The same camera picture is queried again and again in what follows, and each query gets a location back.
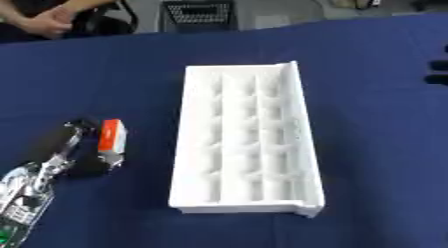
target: ice cube tray compartment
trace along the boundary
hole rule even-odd
[[[169,203],[185,213],[322,209],[295,62],[187,68]]]

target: orange object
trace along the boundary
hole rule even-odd
[[[100,152],[122,153],[123,136],[125,139],[126,129],[120,119],[105,120],[103,122],[98,150]]]

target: person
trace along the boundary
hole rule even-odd
[[[0,0],[0,43],[59,39],[86,11],[117,0]]]

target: person's hand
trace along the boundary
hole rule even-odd
[[[63,7],[55,7],[33,18],[23,20],[20,27],[29,34],[57,39],[72,29],[72,19],[73,15],[70,15]]]

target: blue tablecloth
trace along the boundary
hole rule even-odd
[[[47,129],[118,117],[128,161],[60,183],[27,248],[448,247],[448,15],[0,47],[0,171]],[[167,206],[184,69],[297,60],[327,199],[292,214],[182,215]]]

